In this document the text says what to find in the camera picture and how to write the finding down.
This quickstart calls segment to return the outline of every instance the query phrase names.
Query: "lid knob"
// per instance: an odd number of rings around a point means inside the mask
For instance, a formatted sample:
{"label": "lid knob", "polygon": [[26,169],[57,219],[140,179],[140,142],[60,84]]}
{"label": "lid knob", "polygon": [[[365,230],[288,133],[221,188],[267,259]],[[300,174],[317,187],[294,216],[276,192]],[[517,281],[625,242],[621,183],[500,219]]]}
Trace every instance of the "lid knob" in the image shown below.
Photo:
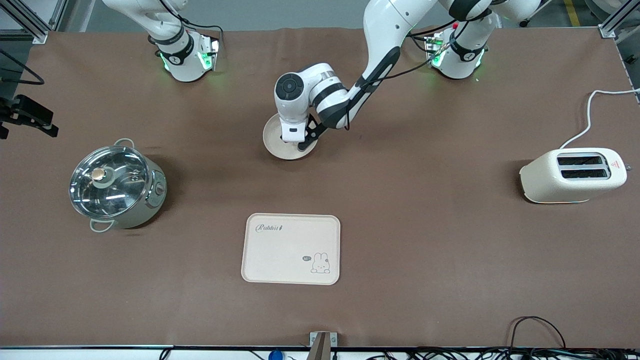
{"label": "lid knob", "polygon": [[103,168],[97,168],[91,172],[91,178],[94,181],[100,181],[107,176],[107,172]]}

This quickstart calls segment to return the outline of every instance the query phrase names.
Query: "gray floor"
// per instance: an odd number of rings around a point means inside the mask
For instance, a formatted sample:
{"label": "gray floor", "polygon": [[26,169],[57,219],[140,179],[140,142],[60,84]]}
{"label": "gray floor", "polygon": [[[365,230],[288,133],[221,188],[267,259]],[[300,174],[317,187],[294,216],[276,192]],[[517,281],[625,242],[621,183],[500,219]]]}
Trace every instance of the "gray floor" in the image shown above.
{"label": "gray floor", "polygon": [[[600,20],[593,16],[585,0],[573,0],[581,26],[595,26]],[[273,30],[280,28],[340,27],[361,28],[362,15],[369,0],[190,0],[180,13],[190,21],[201,24],[217,24],[227,31]],[[108,8],[102,0],[74,0],[65,19],[65,31],[130,32],[143,31],[135,22]],[[451,18],[439,4],[419,22],[418,28],[443,24]],[[504,20],[504,27],[517,27]],[[571,26],[564,1],[552,2],[538,13],[530,27]],[[640,34],[621,44],[623,57],[638,52]],[[0,46],[20,60],[26,60],[31,48],[29,42],[0,42]],[[15,69],[8,59],[0,65]],[[640,86],[640,61],[628,65],[628,71],[636,86]],[[15,74],[2,70],[0,76]],[[15,84],[0,83],[0,95],[11,96]]]}

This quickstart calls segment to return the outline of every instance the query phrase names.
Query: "pot control panel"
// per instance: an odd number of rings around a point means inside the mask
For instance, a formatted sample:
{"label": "pot control panel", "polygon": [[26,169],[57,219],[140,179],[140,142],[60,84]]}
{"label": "pot control panel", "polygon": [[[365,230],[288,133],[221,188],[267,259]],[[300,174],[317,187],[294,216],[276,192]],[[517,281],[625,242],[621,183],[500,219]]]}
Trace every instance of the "pot control panel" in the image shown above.
{"label": "pot control panel", "polygon": [[166,196],[166,179],[160,171],[151,171],[153,182],[145,199],[148,207],[154,209],[162,204]]}

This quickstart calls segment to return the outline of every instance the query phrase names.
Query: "metal frame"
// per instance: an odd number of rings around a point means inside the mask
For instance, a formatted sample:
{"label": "metal frame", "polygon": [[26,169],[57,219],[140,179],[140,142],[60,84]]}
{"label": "metal frame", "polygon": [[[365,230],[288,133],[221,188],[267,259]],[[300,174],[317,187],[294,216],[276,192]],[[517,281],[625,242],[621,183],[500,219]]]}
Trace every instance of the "metal frame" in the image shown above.
{"label": "metal frame", "polygon": [[67,9],[67,5],[68,0],[58,0],[51,19],[46,22],[22,0],[0,0],[0,8],[20,24],[24,30],[19,32],[0,30],[0,35],[9,37],[30,35],[33,37],[34,44],[44,44],[47,41],[47,33],[56,30],[60,25],[60,19]]}
{"label": "metal frame", "polygon": [[640,0],[627,0],[614,13],[612,13],[607,20],[604,20],[602,24],[598,25],[600,36],[602,36],[602,38],[615,38],[616,29],[618,29],[622,22],[639,7]]}

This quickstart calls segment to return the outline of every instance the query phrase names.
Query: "brown table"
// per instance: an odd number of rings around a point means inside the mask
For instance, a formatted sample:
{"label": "brown table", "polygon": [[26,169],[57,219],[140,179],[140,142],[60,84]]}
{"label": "brown table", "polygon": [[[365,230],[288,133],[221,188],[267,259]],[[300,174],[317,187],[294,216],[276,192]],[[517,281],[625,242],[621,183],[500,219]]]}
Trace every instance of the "brown table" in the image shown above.
{"label": "brown table", "polygon": [[[500,29],[468,79],[422,69],[389,80],[353,123],[301,161],[273,158],[262,127],[278,76],[331,63],[352,84],[362,31],[226,34],[227,71],[167,74],[146,34],[52,33],[21,86],[55,112],[48,138],[10,126],[0,143],[0,343],[505,345],[511,321],[539,315],[571,347],[637,347],[640,178],[571,206],[534,205],[518,169],[580,131],[590,91],[630,88],[595,28]],[[397,70],[423,59],[406,44]],[[632,95],[594,101],[576,146],[640,167]],[[68,181],[92,150],[128,136],[166,172],[147,226],[93,234]],[[342,222],[334,286],[254,284],[240,275],[256,212]],[[524,323],[516,344],[557,346]]]}

